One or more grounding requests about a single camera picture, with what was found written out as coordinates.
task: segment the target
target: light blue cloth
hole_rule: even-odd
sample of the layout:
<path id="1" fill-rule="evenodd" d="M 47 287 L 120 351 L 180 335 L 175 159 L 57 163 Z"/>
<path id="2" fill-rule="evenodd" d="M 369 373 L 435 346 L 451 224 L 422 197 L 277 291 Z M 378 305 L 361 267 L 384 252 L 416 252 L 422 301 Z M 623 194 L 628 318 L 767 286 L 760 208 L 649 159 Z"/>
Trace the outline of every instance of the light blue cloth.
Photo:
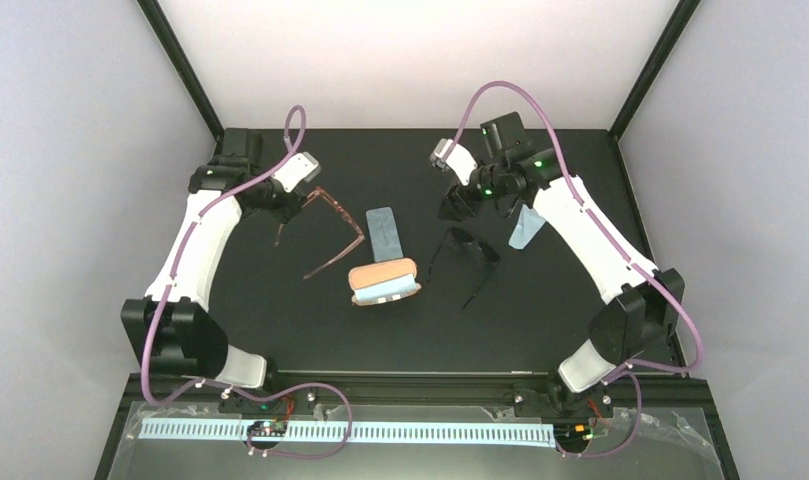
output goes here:
<path id="1" fill-rule="evenodd" d="M 510 235 L 510 242 L 508 243 L 516 250 L 522 250 L 546 223 L 548 222 L 540 217 L 538 213 L 528 208 L 527 205 L 522 205 L 522 210 L 519 212 L 519 221 L 516 222 L 516 227 L 513 229 L 513 234 Z"/>

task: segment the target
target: glass panel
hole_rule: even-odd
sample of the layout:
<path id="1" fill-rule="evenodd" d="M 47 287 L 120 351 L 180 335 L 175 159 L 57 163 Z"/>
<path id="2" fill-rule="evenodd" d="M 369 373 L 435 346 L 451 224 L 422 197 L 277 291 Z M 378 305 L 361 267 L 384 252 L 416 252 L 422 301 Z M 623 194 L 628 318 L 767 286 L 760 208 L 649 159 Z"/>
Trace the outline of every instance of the glass panel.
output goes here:
<path id="1" fill-rule="evenodd" d="M 145 416 L 186 416 L 238 419 L 222 416 L 214 405 L 180 404 L 172 412 L 131 409 L 128 427 L 116 455 L 110 478 L 206 479 L 213 478 L 325 478 L 414 479 L 465 478 L 608 478 L 608 479 L 722 479 L 715 460 L 709 430 L 700 409 L 648 408 L 644 423 L 631 446 L 604 459 L 562 458 L 541 447 L 494 445 L 371 445 L 351 444 L 322 461 L 262 458 L 248 455 L 240 441 L 144 440 L 136 438 L 137 422 Z M 355 420 L 411 422 L 516 422 L 512 410 L 478 407 L 354 407 Z M 346 419 L 342 408 L 317 409 L 317 416 Z M 295 416 L 312 420 L 312 417 Z M 633 414 L 617 410 L 611 428 L 595 428 L 603 436 L 593 438 L 589 453 L 606 451 L 628 434 Z M 530 419 L 519 423 L 530 423 Z M 281 443 L 276 450 L 320 453 L 333 443 Z"/>

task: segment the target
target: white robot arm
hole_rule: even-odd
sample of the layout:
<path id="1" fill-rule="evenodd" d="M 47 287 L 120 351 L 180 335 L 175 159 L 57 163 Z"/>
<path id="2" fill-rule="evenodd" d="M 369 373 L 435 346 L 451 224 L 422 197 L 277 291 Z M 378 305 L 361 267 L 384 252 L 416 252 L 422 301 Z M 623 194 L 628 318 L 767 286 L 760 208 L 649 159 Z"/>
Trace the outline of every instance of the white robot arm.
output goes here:
<path id="1" fill-rule="evenodd" d="M 259 173 L 261 155 L 259 132 L 226 130 L 222 152 L 190 179 L 186 214 L 160 273 L 144 298 L 127 300 L 122 307 L 122 323 L 140 363 L 148 328 L 151 322 L 160 322 L 149 357 L 151 372 L 210 378 L 247 388 L 259 388 L 265 382 L 269 362 L 230 345 L 209 315 L 210 287 L 240 219 L 265 209 L 280 223 L 288 222 L 306 198 L 295 187 L 314 178 L 320 167 L 308 153 L 296 154 L 265 181 L 214 203 Z M 201 217 L 209 205 L 213 206 Z M 166 307 L 161 318 L 154 319 L 166 285 L 171 285 Z"/>
<path id="2" fill-rule="evenodd" d="M 598 208 L 583 181 L 574 176 L 576 198 L 554 151 L 534 149 L 517 113 L 491 120 L 481 129 L 491 156 L 487 164 L 478 166 L 461 145 L 448 154 L 453 143 L 447 139 L 440 140 L 431 155 L 434 166 L 452 170 L 459 181 L 447 192 L 440 218 L 473 217 L 483 201 L 515 195 L 569 245 L 595 282 L 603 304 L 589 324 L 589 339 L 554 372 L 564 398 L 581 394 L 653 341 L 674 333 L 677 313 L 649 288 L 633 265 L 655 272 L 677 297 L 683 295 L 683 280 L 674 270 L 659 272 L 654 262 L 640 254 Z"/>

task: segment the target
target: brown eyeglasses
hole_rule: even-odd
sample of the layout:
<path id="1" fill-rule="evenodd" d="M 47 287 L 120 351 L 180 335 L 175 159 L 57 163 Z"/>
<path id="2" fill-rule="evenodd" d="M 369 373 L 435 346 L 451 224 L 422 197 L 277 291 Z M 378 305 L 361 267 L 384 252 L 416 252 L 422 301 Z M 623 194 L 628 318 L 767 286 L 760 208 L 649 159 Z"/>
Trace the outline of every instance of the brown eyeglasses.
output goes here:
<path id="1" fill-rule="evenodd" d="M 315 200 L 317 198 L 321 198 L 328 205 L 333 207 L 333 209 L 336 210 L 337 213 L 339 213 L 340 216 L 342 216 L 342 219 L 345 220 L 346 222 L 348 222 L 348 225 L 351 225 L 351 228 L 353 228 L 354 232 L 357 234 L 357 238 L 354 239 L 354 241 L 351 242 L 347 247 L 345 247 L 341 252 L 336 254 L 336 256 L 334 256 L 333 258 L 331 258 L 330 260 L 328 260 L 327 262 L 325 262 L 324 264 L 322 264 L 320 267 L 316 268 L 312 272 L 304 275 L 304 280 L 307 280 L 307 279 L 311 278 L 313 275 L 315 275 L 315 274 L 321 272 L 322 270 L 324 270 L 325 268 L 333 265 L 334 263 L 336 263 L 337 261 L 339 261 L 340 259 L 342 259 L 346 255 L 351 253 L 352 250 L 357 248 L 357 245 L 359 245 L 360 243 L 363 242 L 363 240 L 366 239 L 366 236 L 363 234 L 363 229 L 360 228 L 360 225 L 354 220 L 354 217 L 352 217 L 351 214 L 348 213 L 348 211 L 345 210 L 345 208 L 342 205 L 340 205 L 339 202 L 335 198 L 333 198 L 329 193 L 327 193 L 325 191 L 325 189 L 323 189 L 322 187 L 316 187 L 315 189 L 313 189 L 313 191 L 310 192 L 309 195 L 307 195 L 307 199 L 304 201 L 304 205 L 302 205 L 301 208 L 306 207 L 307 205 L 312 203 L 313 200 Z M 274 241 L 274 246 L 275 247 L 280 243 L 280 234 L 283 232 L 283 226 L 284 225 L 281 224 L 280 227 L 278 227 L 278 229 L 277 229 L 277 238 L 275 238 L 275 241 Z"/>

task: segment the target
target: white wall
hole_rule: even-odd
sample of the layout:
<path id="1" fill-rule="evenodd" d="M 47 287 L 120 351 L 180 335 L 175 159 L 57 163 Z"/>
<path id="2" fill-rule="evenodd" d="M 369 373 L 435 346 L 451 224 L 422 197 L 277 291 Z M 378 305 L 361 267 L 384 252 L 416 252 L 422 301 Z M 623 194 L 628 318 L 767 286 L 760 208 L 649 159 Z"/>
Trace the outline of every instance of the white wall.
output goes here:
<path id="1" fill-rule="evenodd" d="M 794 3 L 702 2 L 622 142 L 749 479 L 809 478 L 809 1 Z"/>
<path id="2" fill-rule="evenodd" d="M 490 80 L 528 89 L 562 128 L 609 128 L 676 0 L 162 0 L 222 122 L 456 127 Z M 517 108 L 510 92 L 478 120 Z"/>
<path id="3" fill-rule="evenodd" d="M 0 2 L 0 479 L 94 476 L 212 143 L 136 2 Z"/>

